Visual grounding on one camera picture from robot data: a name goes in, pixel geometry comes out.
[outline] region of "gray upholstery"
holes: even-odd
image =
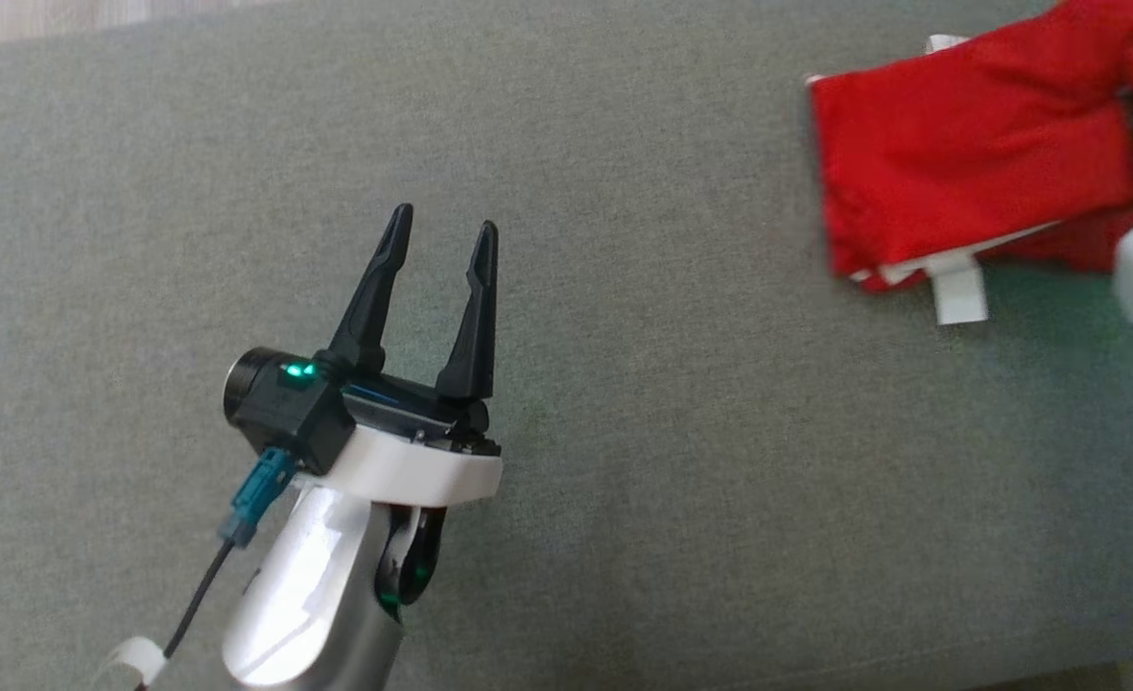
[[[393,690],[962,688],[1133,656],[1107,280],[997,267],[995,319],[938,330],[927,289],[834,279],[800,84],[1046,5],[309,0],[0,48],[0,690],[83,688],[171,633],[252,462],[224,372],[324,342],[403,201],[402,376],[437,372],[475,232],[504,232],[508,472],[449,517]],[[159,688],[225,688],[279,522]]]

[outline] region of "folded red cloth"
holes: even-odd
[[[819,79],[834,270],[886,289],[877,267],[1065,222],[983,255],[1110,271],[1133,227],[1126,87],[1133,0],[1066,0],[947,51]]]

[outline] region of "cable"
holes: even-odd
[[[221,539],[232,539],[238,547],[246,549],[255,537],[255,530],[259,529],[259,519],[267,512],[267,506],[280,497],[296,471],[297,461],[289,451],[276,446],[264,449],[247,480],[233,495],[232,512],[216,528],[216,535]]]
[[[181,639],[186,635],[186,630],[190,629],[190,620],[195,619],[195,613],[198,612],[198,604],[203,603],[204,595],[207,594],[207,588],[216,578],[216,572],[220,572],[221,564],[224,564],[224,556],[229,556],[229,552],[233,549],[233,545],[235,543],[232,538],[224,539],[221,544],[221,548],[216,552],[216,558],[212,560],[212,564],[204,573],[204,578],[198,582],[198,587],[195,589],[195,594],[190,598],[190,604],[186,605],[184,617],[178,622],[178,629],[174,630],[174,634],[170,638],[170,643],[165,645],[163,655],[167,660],[174,656],[174,650],[178,649],[178,645],[181,643]],[[147,683],[140,682],[140,685],[136,686],[135,691],[148,691]]]

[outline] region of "robotic arm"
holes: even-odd
[[[313,358],[254,349],[225,379],[224,417],[263,454],[255,474],[287,481],[279,474],[295,468],[301,487],[224,634],[238,688],[383,688],[403,639],[400,607],[434,575],[448,506],[497,490],[501,449],[485,436],[484,403],[493,393],[497,229],[483,224],[460,333],[429,387],[382,374],[391,285],[411,224],[412,206],[395,208],[327,349]],[[247,487],[238,494],[236,509]],[[236,511],[221,535],[248,540],[254,522]]]

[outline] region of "blue cable connector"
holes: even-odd
[[[238,494],[233,495],[233,512],[221,522],[216,535],[222,539],[232,539],[235,545],[246,548],[255,537],[259,519],[289,486],[296,469],[297,462],[289,451],[275,446],[264,449],[250,476],[242,483]]]

